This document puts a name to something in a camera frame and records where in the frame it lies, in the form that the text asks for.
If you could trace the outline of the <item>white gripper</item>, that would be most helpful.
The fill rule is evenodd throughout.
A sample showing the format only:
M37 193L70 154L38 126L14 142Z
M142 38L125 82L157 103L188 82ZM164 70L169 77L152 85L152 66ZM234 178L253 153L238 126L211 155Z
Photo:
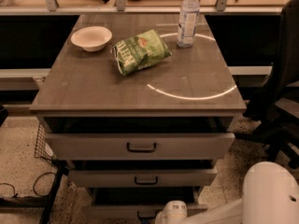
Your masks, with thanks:
M171 201L157 214L154 224L179 224L186 218L186 203L183 201Z

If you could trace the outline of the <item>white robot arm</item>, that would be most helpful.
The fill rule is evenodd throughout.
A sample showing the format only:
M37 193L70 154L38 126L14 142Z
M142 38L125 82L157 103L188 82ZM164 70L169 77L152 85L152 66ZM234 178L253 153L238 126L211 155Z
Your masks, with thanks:
M168 202L154 224L299 224L299 186L284 167L262 161L247 171L240 199L190 217L186 203Z

